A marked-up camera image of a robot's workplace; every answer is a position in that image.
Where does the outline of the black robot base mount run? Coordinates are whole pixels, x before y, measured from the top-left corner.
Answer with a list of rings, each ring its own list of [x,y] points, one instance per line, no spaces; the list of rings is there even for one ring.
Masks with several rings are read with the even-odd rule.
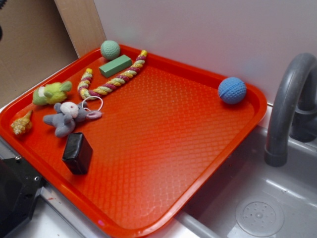
[[[0,236],[10,237],[32,220],[43,177],[22,157],[0,161]]]

